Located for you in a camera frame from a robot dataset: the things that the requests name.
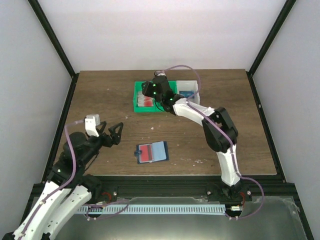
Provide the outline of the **red card with stripe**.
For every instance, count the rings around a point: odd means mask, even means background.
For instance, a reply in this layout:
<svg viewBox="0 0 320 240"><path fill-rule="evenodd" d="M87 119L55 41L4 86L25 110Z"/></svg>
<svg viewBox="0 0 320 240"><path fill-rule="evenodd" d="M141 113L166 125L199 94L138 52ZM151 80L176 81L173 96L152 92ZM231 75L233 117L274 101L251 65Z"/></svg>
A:
<svg viewBox="0 0 320 240"><path fill-rule="evenodd" d="M139 145L139 162L146 163L153 160L152 146L150 144Z"/></svg>

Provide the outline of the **blue leather card holder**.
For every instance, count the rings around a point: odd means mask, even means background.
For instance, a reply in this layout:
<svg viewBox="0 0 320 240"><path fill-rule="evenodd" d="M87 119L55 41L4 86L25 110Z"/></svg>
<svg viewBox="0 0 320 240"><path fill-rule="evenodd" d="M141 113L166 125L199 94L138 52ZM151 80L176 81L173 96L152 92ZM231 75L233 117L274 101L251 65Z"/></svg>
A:
<svg viewBox="0 0 320 240"><path fill-rule="evenodd" d="M150 162L141 163L139 160L140 153L141 153L139 151L139 145L148 145L148 144L151 145L153 160ZM157 162L168 161L170 159L169 150L168 150L168 143L166 141L158 141L158 142L153 142L153 143L138 144L136 146L134 156L135 156L138 164L147 164L147 163L157 163Z"/></svg>

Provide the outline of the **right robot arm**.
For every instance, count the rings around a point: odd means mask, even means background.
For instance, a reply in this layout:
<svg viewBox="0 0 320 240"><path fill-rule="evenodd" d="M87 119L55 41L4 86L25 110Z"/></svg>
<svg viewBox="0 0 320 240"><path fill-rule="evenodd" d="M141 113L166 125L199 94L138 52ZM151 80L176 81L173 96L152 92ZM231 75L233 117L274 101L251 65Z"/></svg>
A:
<svg viewBox="0 0 320 240"><path fill-rule="evenodd" d="M166 75L157 75L152 81L141 84L142 94L159 103L163 110L175 116L187 118L204 131L207 145L217 154L221 169L221 193L229 202L240 196L241 174L239 172L236 146L239 135L227 110L223 107L204 107L175 93Z"/></svg>

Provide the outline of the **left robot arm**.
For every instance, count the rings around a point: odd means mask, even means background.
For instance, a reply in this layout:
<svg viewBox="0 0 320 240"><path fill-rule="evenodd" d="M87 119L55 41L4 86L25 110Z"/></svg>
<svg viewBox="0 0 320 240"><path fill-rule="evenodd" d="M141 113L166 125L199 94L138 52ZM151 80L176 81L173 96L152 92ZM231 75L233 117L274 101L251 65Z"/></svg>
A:
<svg viewBox="0 0 320 240"><path fill-rule="evenodd" d="M84 123L85 132L69 133L69 125L64 127L63 151L47 176L38 200L20 226L6 233L3 239L53 240L80 207L87 208L85 217L91 220L92 210L114 204L112 200L101 200L102 183L95 176L86 174L86 170L101 148L121 142L124 124L115 124L106 133L105 121L87 117L71 125L80 123Z"/></svg>

